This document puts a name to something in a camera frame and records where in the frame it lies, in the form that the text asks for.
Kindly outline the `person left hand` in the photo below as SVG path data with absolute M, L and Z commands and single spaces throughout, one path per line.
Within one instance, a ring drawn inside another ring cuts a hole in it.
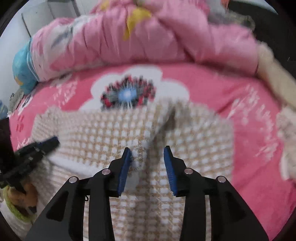
M 9 201 L 21 208 L 36 208 L 38 204 L 38 192 L 36 187 L 30 181 L 30 178 L 27 178 L 21 182 L 25 193 L 20 192 L 15 189 L 15 187 L 8 186 L 7 195 Z

